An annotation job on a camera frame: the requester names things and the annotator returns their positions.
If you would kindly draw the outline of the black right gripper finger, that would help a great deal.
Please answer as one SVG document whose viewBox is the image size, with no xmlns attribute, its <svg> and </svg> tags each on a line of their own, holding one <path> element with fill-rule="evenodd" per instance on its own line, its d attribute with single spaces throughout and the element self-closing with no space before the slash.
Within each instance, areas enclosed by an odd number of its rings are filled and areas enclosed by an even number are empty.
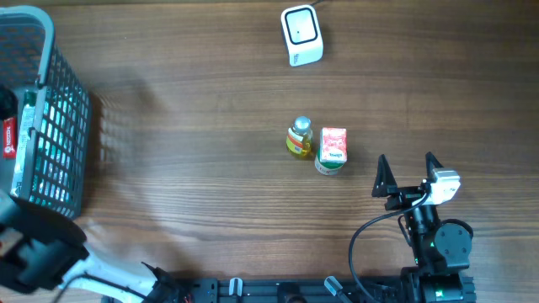
<svg viewBox="0 0 539 303">
<path fill-rule="evenodd" d="M 371 196 L 382 198 L 398 194 L 398 185 L 384 154 L 378 157 L 377 173 Z"/>
<path fill-rule="evenodd" d="M 443 165 L 437 160 L 437 158 L 431 151 L 425 154 L 425 164 L 426 164 L 427 178 L 434 177 L 435 168 L 443 168 Z"/>
</svg>

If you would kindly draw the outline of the yellow oil bottle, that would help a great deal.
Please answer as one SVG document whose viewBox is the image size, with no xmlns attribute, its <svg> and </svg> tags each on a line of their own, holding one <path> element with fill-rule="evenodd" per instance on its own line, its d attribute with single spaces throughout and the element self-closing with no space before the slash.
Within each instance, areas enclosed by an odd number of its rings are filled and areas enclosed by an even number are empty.
<svg viewBox="0 0 539 303">
<path fill-rule="evenodd" d="M 287 150 L 295 157 L 309 157 L 312 152 L 312 138 L 311 120 L 306 116 L 299 116 L 287 131 Z"/>
</svg>

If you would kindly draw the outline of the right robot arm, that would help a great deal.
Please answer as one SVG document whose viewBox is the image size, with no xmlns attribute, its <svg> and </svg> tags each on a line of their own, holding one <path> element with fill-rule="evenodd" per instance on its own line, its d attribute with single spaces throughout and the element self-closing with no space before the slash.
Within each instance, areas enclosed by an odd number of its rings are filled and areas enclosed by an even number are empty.
<svg viewBox="0 0 539 303">
<path fill-rule="evenodd" d="M 427 177 L 418 186 L 399 187 L 385 155 L 380 155 L 371 195 L 385 198 L 387 211 L 402 211 L 398 224 L 412 248 L 416 265 L 400 273 L 402 302 L 475 302 L 470 267 L 473 230 L 458 219 L 441 220 L 437 207 L 461 186 L 457 171 L 425 155 Z"/>
</svg>

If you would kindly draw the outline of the red white tube package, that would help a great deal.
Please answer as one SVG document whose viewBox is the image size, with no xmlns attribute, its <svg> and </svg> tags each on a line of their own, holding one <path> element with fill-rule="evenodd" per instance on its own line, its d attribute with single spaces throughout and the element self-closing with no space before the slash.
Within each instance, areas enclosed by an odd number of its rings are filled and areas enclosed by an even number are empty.
<svg viewBox="0 0 539 303">
<path fill-rule="evenodd" d="M 17 154 L 16 118 L 10 117 L 3 121 L 3 157 L 15 159 Z"/>
</svg>

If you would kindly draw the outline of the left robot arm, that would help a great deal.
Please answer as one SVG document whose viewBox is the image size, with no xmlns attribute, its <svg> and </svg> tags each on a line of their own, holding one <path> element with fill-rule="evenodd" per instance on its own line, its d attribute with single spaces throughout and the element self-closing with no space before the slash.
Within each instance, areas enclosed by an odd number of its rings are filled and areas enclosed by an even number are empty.
<svg viewBox="0 0 539 303">
<path fill-rule="evenodd" d="M 7 191 L 14 161 L 1 161 L 1 286 L 29 295 L 70 288 L 118 302 L 179 302 L 187 291 L 161 268 L 94 250 L 64 215 Z"/>
</svg>

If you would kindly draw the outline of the green 3M gloves package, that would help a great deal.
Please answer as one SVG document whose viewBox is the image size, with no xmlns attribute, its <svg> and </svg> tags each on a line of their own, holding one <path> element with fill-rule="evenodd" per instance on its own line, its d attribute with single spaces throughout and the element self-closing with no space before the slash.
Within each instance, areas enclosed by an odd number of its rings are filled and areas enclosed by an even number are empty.
<svg viewBox="0 0 539 303">
<path fill-rule="evenodd" d="M 74 215 L 81 208 L 83 162 L 91 107 L 72 93 L 24 93 L 17 156 L 9 193 Z"/>
</svg>

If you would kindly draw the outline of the red white juice carton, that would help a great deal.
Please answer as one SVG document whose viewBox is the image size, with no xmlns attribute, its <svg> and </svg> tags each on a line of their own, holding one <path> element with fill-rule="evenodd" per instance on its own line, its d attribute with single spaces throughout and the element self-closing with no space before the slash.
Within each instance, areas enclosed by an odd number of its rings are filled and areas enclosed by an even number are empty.
<svg viewBox="0 0 539 303">
<path fill-rule="evenodd" d="M 347 130 L 324 127 L 320 134 L 320 162 L 347 162 Z"/>
</svg>

